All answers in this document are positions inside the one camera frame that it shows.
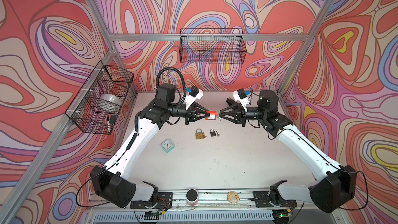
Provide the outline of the red padlock with keys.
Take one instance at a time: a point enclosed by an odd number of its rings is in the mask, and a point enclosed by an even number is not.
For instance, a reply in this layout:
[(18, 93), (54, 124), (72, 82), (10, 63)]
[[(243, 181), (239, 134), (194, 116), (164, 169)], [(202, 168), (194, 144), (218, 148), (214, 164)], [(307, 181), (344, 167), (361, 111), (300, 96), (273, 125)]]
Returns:
[(205, 118), (207, 121), (215, 121), (218, 119), (219, 113), (217, 111), (207, 111), (208, 116)]

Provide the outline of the brass padlock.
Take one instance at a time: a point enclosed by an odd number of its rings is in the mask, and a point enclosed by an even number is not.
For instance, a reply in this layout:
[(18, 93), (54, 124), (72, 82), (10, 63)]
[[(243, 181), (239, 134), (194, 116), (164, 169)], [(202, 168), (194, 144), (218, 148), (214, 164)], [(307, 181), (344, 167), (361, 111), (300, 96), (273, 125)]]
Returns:
[(196, 140), (202, 140), (202, 139), (205, 139), (205, 138), (206, 138), (205, 133), (200, 128), (196, 129), (195, 139)]

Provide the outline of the small black padlock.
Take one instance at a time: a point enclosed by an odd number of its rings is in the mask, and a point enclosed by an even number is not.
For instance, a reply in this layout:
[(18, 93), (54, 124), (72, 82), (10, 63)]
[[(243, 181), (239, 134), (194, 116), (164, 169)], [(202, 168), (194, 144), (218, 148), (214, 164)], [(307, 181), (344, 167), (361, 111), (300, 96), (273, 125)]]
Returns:
[(220, 134), (219, 134), (216, 130), (211, 129), (211, 130), (210, 130), (210, 136), (211, 136), (211, 137), (215, 137), (215, 136), (220, 136)]

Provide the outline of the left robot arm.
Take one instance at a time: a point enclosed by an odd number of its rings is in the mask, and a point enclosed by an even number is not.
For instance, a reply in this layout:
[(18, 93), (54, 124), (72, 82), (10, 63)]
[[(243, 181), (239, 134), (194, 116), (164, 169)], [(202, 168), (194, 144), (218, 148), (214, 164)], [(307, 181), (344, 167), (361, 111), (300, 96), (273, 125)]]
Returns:
[(136, 114), (133, 132), (103, 166), (95, 166), (90, 173), (95, 194), (120, 208), (132, 201), (155, 201), (155, 185), (132, 183), (129, 178), (146, 145), (164, 124), (169, 123), (171, 117), (184, 119), (186, 124), (209, 117), (208, 109), (197, 103), (203, 91), (196, 86), (183, 86), (183, 95), (175, 101), (176, 85), (160, 83), (161, 75), (167, 70), (164, 68), (158, 73), (155, 96)]

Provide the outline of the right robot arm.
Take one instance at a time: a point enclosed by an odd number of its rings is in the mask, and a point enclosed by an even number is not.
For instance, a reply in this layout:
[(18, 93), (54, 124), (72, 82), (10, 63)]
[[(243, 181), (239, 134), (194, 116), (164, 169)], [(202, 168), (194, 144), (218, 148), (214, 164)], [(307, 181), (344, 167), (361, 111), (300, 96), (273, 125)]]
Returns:
[(219, 112), (222, 119), (245, 126), (256, 120), (270, 135), (285, 144), (306, 165), (314, 182), (304, 185), (289, 184), (281, 180), (270, 187), (268, 200), (280, 205), (285, 201), (302, 201), (316, 205), (325, 213), (331, 213), (355, 195), (357, 172), (351, 166), (342, 166), (312, 144), (278, 110), (278, 96), (274, 91), (262, 90), (256, 106), (250, 106), (250, 92), (239, 89), (227, 98), (228, 106)]

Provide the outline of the mint green alarm clock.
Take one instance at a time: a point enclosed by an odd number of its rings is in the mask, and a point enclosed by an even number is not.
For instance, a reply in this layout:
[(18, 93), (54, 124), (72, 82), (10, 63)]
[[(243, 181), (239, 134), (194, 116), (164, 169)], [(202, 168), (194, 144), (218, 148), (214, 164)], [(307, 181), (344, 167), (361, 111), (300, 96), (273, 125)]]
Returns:
[(166, 139), (161, 143), (161, 148), (165, 153), (169, 153), (175, 148), (175, 145), (170, 139)]

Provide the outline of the black marker in basket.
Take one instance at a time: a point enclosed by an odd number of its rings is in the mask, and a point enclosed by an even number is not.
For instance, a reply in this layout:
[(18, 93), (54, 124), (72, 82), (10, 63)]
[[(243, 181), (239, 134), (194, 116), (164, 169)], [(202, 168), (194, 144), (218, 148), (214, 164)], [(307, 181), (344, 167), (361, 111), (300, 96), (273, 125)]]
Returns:
[(111, 126), (111, 124), (110, 124), (110, 117), (107, 116), (107, 117), (106, 117), (106, 120), (107, 120), (107, 130), (108, 130), (108, 134), (111, 134), (111, 132), (112, 132), (112, 126)]

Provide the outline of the white tape roll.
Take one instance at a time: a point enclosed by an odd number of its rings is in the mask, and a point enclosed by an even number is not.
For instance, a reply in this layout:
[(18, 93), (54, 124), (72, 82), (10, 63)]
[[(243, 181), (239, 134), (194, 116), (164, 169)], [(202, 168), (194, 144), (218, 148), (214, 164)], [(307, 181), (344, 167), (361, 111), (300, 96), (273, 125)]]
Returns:
[(102, 94), (98, 101), (98, 107), (106, 112), (116, 111), (121, 105), (122, 101), (118, 96), (108, 93)]

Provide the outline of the aluminium front rail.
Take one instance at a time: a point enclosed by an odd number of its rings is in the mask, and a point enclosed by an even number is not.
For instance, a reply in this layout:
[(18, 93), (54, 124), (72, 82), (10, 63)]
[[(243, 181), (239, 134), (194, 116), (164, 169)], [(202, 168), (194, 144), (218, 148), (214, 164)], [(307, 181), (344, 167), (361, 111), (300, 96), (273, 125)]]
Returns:
[[(297, 202), (297, 207), (289, 208), (289, 207), (261, 207), (257, 208), (254, 201), (251, 201), (250, 198), (253, 198), (254, 191), (268, 190), (269, 188), (238, 188), (238, 189), (202, 189), (198, 190), (199, 193), (199, 201), (195, 206), (189, 206), (186, 203), (186, 190), (162, 190), (162, 191), (171, 191), (173, 193), (173, 201), (172, 207), (165, 210), (165, 214), (162, 216), (166, 216), (167, 214), (187, 214), (189, 212), (210, 212), (210, 213), (227, 213), (227, 212), (254, 212), (254, 211), (284, 211), (284, 210), (299, 210), (302, 208), (310, 209), (310, 210), (318, 210), (319, 208), (310, 202), (303, 202), (300, 200), (295, 200)], [(235, 191), (238, 193), (240, 197), (240, 201), (237, 204), (230, 204), (227, 200), (227, 194), (230, 191)], [(143, 215), (145, 212), (157, 212), (157, 209), (130, 209), (130, 204), (126, 207), (117, 207), (113, 204), (107, 203), (102, 206), (91, 207), (88, 209), (90, 212), (101, 213), (101, 212), (111, 212), (111, 213), (136, 213), (137, 215)]]

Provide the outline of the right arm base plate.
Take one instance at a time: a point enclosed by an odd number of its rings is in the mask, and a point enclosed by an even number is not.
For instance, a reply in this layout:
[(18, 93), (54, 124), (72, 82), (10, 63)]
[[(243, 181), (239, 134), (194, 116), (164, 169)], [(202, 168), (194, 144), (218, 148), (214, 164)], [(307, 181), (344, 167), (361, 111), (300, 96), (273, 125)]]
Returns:
[(297, 207), (297, 202), (295, 200), (284, 200), (278, 191), (278, 187), (287, 182), (287, 180), (280, 180), (270, 186), (268, 190), (254, 191), (253, 198), (251, 201), (255, 202), (257, 208), (261, 207)]

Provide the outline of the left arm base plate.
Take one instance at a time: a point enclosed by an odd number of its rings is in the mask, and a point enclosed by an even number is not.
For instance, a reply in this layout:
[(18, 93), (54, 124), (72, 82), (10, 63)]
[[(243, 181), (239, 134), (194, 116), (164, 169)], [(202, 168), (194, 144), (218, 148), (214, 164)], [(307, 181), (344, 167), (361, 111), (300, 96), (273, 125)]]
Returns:
[(136, 185), (136, 192), (130, 204), (130, 209), (157, 209), (167, 210), (172, 207), (173, 193), (159, 191), (159, 188), (143, 181)]

